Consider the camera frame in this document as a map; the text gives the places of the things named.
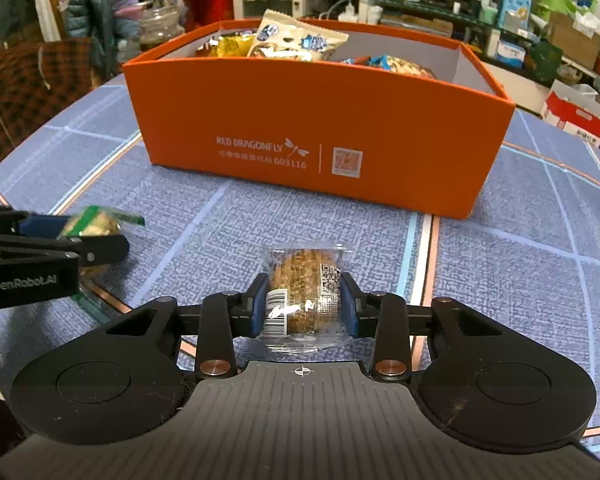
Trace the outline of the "glass jar dark contents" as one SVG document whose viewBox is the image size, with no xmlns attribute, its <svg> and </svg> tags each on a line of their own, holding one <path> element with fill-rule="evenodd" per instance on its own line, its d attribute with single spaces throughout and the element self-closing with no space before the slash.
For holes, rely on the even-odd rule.
<svg viewBox="0 0 600 480">
<path fill-rule="evenodd" d="M 180 10 L 176 6 L 147 9 L 140 19 L 140 50 L 145 52 L 159 47 L 184 32 Z"/>
</svg>

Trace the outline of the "green-edged cracker packet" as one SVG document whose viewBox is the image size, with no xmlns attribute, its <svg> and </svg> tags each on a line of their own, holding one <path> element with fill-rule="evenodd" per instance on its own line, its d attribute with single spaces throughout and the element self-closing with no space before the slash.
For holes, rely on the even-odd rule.
<svg viewBox="0 0 600 480">
<path fill-rule="evenodd" d="M 132 214 L 132 212 L 120 209 L 91 205 L 85 207 L 79 214 L 70 217 L 62 227 L 58 238 L 77 243 L 80 236 L 109 234 L 123 234 L 125 236 L 124 224 L 144 226 L 145 218 L 139 214 Z M 101 274 L 110 266 L 112 264 L 108 264 L 108 266 L 82 266 L 80 263 L 80 273 L 82 275 Z"/>
</svg>

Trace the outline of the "brown checked chair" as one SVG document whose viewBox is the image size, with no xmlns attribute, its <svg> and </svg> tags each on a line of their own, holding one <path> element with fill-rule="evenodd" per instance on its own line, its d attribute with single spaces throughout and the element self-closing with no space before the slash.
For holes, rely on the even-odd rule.
<svg viewBox="0 0 600 480">
<path fill-rule="evenodd" d="M 90 52 L 85 38 L 0 50 L 0 162 L 91 91 Z"/>
</svg>

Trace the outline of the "red white cardboard box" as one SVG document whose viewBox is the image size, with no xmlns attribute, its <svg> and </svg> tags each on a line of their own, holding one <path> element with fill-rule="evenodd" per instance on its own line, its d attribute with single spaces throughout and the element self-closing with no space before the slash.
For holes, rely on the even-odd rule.
<svg viewBox="0 0 600 480">
<path fill-rule="evenodd" d="M 550 92 L 542 108 L 544 122 L 590 144 L 600 147 L 600 115 L 589 112 L 573 102 Z"/>
</svg>

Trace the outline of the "teal puffer jacket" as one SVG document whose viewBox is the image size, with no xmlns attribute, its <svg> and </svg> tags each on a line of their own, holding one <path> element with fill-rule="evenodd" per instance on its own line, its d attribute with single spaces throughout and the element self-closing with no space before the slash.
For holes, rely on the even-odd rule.
<svg viewBox="0 0 600 480">
<path fill-rule="evenodd" d="M 114 16 L 117 1 L 121 0 L 69 0 L 65 14 L 67 36 L 91 40 L 91 66 L 102 80 L 118 72 L 118 40 L 140 30 L 132 20 Z"/>
</svg>

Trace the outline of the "clear round cake packet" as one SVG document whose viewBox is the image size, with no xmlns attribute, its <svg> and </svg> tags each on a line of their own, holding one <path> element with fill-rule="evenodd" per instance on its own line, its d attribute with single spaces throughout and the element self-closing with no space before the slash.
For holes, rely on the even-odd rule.
<svg viewBox="0 0 600 480">
<path fill-rule="evenodd" d="M 275 353 L 312 353 L 344 344 L 340 278 L 347 247 L 306 242 L 268 246 L 268 292 L 259 335 Z"/>
</svg>

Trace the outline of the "orange cardboard box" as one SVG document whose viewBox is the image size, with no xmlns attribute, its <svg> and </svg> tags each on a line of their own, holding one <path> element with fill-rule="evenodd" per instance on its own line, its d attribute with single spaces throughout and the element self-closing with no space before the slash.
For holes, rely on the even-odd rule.
<svg viewBox="0 0 600 480">
<path fill-rule="evenodd" d="M 461 42 L 347 23 L 330 61 L 195 58 L 225 21 L 124 66 L 150 160 L 464 219 L 500 149 L 515 103 Z M 392 55 L 436 78 L 344 64 Z"/>
</svg>

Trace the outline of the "blue checked tablecloth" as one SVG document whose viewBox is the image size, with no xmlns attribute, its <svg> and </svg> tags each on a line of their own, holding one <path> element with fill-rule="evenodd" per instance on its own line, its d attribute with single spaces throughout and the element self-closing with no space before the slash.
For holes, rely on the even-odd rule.
<svg viewBox="0 0 600 480">
<path fill-rule="evenodd" d="M 75 102 L 0 165 L 0 203 L 40 214 L 105 205 L 140 214 L 96 304 L 0 311 L 0 387 L 24 364 L 161 294 L 194 304 L 240 289 L 266 246 L 340 242 L 364 289 L 412 304 L 450 296 L 539 341 L 592 376 L 586 446 L 600 458 L 600 153 L 514 115 L 465 221 L 153 165 L 122 78 Z"/>
</svg>

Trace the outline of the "beige blue snack bag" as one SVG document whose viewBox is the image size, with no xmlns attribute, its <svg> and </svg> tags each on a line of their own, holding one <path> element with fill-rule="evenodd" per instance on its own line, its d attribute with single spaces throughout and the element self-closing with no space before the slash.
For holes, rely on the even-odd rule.
<svg viewBox="0 0 600 480">
<path fill-rule="evenodd" d="M 248 58 L 302 62 L 327 61 L 349 35 L 310 25 L 289 15 L 266 10 L 254 36 Z"/>
</svg>

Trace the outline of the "golden yellow snack bag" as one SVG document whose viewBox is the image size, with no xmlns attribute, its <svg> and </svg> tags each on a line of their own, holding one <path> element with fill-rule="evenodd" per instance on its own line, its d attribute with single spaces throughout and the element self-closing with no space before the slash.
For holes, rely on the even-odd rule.
<svg viewBox="0 0 600 480">
<path fill-rule="evenodd" d="M 211 37 L 194 54 L 195 58 L 245 58 L 256 34 L 252 30 Z"/>
</svg>

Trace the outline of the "blue rainbow cookie packet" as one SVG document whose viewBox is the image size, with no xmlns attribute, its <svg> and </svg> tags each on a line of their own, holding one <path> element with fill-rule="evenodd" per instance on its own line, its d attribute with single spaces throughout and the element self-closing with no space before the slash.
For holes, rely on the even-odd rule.
<svg viewBox="0 0 600 480">
<path fill-rule="evenodd" d="M 345 60 L 342 60 L 342 62 L 344 64 L 378 68 L 378 70 L 385 70 L 386 72 L 400 75 L 411 75 L 428 79 L 436 78 L 429 68 L 388 54 L 346 58 Z"/>
</svg>

